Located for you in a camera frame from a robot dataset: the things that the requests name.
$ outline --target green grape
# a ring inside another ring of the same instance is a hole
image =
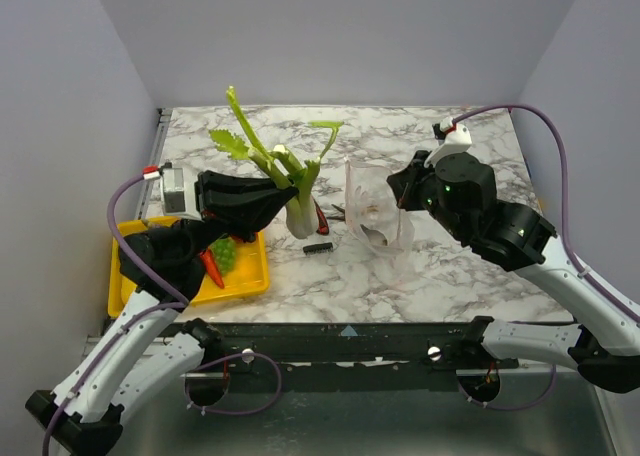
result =
[[[209,246],[223,276],[231,271],[236,263],[236,242],[233,238],[218,239]]]

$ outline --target small black object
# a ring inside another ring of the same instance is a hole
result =
[[[310,244],[302,248],[304,254],[328,253],[333,251],[333,243]]]
[[[444,131],[442,131],[442,129],[440,129],[440,123],[436,123],[431,127],[433,128],[433,135],[436,137],[438,141],[444,141],[445,139],[447,139],[447,133],[445,133]]]
[[[333,209],[338,211],[338,214],[327,216],[327,219],[331,219],[333,221],[342,221],[344,223],[346,221],[346,212],[344,208],[338,206],[337,204],[332,204],[331,206],[333,207]]]

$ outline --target yellow tray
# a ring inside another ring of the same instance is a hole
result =
[[[151,218],[153,223],[170,226],[177,218],[165,216]],[[127,221],[120,223],[118,229],[124,236],[139,233],[146,228],[142,221]],[[264,245],[264,235],[257,234],[253,243],[238,243],[236,248],[236,264],[224,276],[224,289],[220,289],[205,275],[200,292],[191,301],[192,306],[224,301],[227,299],[256,296],[269,289],[269,270],[267,268],[267,252]],[[136,289],[133,281],[120,274],[120,260],[118,259],[118,243],[113,240],[111,248],[111,274],[109,277],[109,301],[107,312],[112,318],[120,315],[129,295]]]

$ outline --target red chili pepper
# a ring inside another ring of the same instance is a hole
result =
[[[207,270],[207,274],[213,282],[216,283],[220,289],[224,289],[224,281],[222,281],[222,275],[216,264],[216,260],[213,257],[213,253],[209,248],[200,253],[200,261],[204,264],[204,268]]]
[[[315,199],[313,200],[313,202],[316,205],[316,214],[318,215],[318,229],[316,229],[316,233],[326,236],[327,234],[329,234],[329,222],[320,209],[320,206],[318,206],[318,203],[316,203]]]

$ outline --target screw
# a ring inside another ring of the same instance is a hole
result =
[[[242,356],[242,361],[249,364],[253,361],[253,350],[251,348],[246,348],[242,350],[242,354],[246,354],[246,356]]]
[[[440,348],[437,346],[431,346],[427,350],[427,355],[429,356],[429,359],[431,359],[431,361],[435,363],[436,361],[439,361],[440,358],[442,358],[442,351],[440,351]]]

